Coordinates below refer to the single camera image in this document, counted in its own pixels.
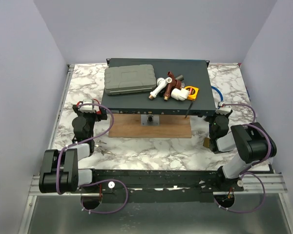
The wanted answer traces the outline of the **black mounting base plate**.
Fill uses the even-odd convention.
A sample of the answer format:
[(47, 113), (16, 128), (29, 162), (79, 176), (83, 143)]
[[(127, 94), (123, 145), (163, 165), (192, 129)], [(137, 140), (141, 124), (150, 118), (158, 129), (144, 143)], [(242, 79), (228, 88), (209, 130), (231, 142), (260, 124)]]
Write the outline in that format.
[(214, 195), (242, 192), (237, 179), (222, 179), (217, 171), (99, 170), (93, 181), (101, 185), (77, 190), (87, 201), (104, 203), (213, 202)]

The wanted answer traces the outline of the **dark grey pipe piece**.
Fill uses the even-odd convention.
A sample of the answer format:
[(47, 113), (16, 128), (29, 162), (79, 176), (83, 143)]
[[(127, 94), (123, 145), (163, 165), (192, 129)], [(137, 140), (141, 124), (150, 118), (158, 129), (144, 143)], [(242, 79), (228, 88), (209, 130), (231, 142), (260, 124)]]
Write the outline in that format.
[(178, 75), (175, 77), (176, 80), (178, 81), (183, 81), (184, 80), (184, 76), (183, 75)]

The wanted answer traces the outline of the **dark blue network switch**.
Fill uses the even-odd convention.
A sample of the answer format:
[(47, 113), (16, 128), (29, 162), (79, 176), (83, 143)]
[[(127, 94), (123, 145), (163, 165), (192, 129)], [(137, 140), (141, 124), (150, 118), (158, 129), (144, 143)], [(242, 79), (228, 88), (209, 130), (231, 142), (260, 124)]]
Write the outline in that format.
[(111, 58), (101, 104), (115, 114), (212, 116), (206, 60)]

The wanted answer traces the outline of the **brown pipe fitting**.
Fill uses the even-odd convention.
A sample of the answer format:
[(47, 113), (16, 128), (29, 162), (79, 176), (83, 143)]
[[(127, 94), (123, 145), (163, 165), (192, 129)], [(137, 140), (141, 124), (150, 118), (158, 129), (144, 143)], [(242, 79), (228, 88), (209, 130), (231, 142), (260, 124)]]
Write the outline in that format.
[(167, 76), (169, 78), (171, 78), (172, 81), (170, 83), (168, 83), (167, 86), (166, 86), (166, 91), (165, 91), (165, 93), (163, 95), (164, 100), (169, 100), (169, 98), (171, 97), (171, 92), (172, 92), (173, 89), (175, 89), (175, 88), (181, 89), (181, 86), (182, 86), (182, 82), (180, 80), (177, 80), (175, 78), (175, 75), (171, 71), (168, 72)]

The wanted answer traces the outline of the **white pvc pipe fitting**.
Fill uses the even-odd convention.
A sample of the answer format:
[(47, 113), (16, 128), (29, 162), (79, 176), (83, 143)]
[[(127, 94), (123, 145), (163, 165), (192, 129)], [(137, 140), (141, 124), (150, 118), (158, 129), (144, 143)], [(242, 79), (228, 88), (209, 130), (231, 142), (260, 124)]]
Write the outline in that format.
[(157, 87), (150, 92), (149, 99), (153, 100), (157, 97), (157, 95), (162, 91), (168, 84), (172, 83), (172, 78), (158, 78), (157, 79)]

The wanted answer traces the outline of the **brass padlock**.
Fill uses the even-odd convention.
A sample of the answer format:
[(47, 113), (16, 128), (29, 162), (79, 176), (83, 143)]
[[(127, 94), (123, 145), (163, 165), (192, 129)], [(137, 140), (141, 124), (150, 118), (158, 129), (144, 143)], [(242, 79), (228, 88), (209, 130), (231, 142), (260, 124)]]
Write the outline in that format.
[(204, 146), (205, 148), (209, 148), (209, 141), (210, 141), (210, 138), (209, 138), (209, 137), (205, 137), (205, 138), (204, 138), (203, 146)]

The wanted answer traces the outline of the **red cable padlock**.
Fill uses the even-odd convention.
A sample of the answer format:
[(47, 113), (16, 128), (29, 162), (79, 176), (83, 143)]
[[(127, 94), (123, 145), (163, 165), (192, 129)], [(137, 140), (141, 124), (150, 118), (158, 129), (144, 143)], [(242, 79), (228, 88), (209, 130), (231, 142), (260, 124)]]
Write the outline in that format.
[[(100, 102), (99, 102), (97, 99), (95, 99), (95, 98), (93, 98), (92, 101), (93, 101), (93, 103), (95, 103), (95, 104), (100, 104)], [(104, 109), (102, 109), (101, 107), (99, 107), (99, 106), (93, 106), (93, 110), (94, 110), (98, 115), (101, 115), (101, 114), (105, 114), (105, 113), (106, 113), (106, 111), (105, 111)]]

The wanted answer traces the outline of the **blue cable lock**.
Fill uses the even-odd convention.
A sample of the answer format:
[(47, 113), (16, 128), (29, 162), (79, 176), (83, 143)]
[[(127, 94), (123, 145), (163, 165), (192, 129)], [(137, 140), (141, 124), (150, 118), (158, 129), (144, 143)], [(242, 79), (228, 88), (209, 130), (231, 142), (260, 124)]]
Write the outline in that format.
[(224, 98), (223, 98), (223, 95), (222, 95), (221, 91), (218, 88), (216, 88), (215, 86), (211, 86), (211, 88), (218, 93), (218, 95), (220, 97), (220, 102), (223, 102)]

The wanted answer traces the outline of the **yellow tape measure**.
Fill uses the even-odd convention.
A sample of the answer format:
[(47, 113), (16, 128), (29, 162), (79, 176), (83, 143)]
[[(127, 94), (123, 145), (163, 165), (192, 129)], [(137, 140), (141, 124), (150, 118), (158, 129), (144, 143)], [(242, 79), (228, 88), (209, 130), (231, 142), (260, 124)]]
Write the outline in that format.
[(189, 91), (189, 95), (187, 99), (191, 101), (195, 101), (200, 89), (194, 86), (186, 86), (185, 89)]

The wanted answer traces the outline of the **grey plastic tool case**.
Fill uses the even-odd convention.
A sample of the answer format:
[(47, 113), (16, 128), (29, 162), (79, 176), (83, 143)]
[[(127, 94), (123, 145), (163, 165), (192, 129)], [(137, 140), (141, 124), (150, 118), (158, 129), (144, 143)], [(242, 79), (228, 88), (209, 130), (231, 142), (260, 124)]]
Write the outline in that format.
[(150, 64), (105, 69), (105, 92), (108, 95), (147, 92), (156, 86), (154, 69)]

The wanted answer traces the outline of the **metal bracket with lock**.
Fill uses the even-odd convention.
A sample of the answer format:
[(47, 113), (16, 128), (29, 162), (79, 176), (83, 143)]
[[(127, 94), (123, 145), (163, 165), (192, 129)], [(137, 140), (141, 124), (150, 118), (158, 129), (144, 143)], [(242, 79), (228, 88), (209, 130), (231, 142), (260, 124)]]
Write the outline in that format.
[(141, 115), (142, 126), (159, 126), (160, 117), (159, 115)]

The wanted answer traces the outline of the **white pvc elbow fitting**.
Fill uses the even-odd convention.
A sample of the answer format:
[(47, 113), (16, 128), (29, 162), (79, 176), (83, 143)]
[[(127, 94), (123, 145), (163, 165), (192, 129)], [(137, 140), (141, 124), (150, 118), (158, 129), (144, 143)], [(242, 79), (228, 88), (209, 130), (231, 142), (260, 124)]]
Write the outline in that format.
[(184, 88), (181, 89), (173, 89), (171, 92), (171, 97), (174, 98), (175, 100), (180, 100), (180, 101), (184, 101), (186, 99), (188, 99), (188, 96), (190, 94), (190, 91)]

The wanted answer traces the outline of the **silver key set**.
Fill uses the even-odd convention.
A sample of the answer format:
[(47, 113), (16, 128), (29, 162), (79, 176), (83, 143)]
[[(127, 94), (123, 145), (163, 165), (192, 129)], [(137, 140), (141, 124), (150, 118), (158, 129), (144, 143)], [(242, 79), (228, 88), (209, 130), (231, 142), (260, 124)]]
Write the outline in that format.
[(110, 154), (112, 155), (113, 153), (107, 149), (103, 149), (103, 148), (97, 148), (97, 151), (100, 152), (103, 156), (104, 155), (107, 155), (107, 154)]

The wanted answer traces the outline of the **wooden base board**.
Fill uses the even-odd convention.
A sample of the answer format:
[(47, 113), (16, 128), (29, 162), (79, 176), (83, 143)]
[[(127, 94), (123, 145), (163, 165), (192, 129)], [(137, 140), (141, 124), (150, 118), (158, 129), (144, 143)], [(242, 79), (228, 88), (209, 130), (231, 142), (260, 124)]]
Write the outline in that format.
[(159, 115), (159, 126), (142, 126), (141, 115), (115, 114), (109, 137), (122, 138), (191, 138), (189, 117)]

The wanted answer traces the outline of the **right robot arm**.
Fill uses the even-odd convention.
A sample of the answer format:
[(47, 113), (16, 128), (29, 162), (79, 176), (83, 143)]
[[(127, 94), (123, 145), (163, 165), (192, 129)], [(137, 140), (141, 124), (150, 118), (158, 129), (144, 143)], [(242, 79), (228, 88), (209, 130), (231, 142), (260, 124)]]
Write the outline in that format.
[(237, 150), (237, 154), (217, 170), (215, 186), (221, 191), (230, 188), (251, 167), (277, 153), (275, 142), (260, 123), (229, 126), (229, 116), (215, 113), (205, 118), (209, 123), (209, 149), (215, 154)]

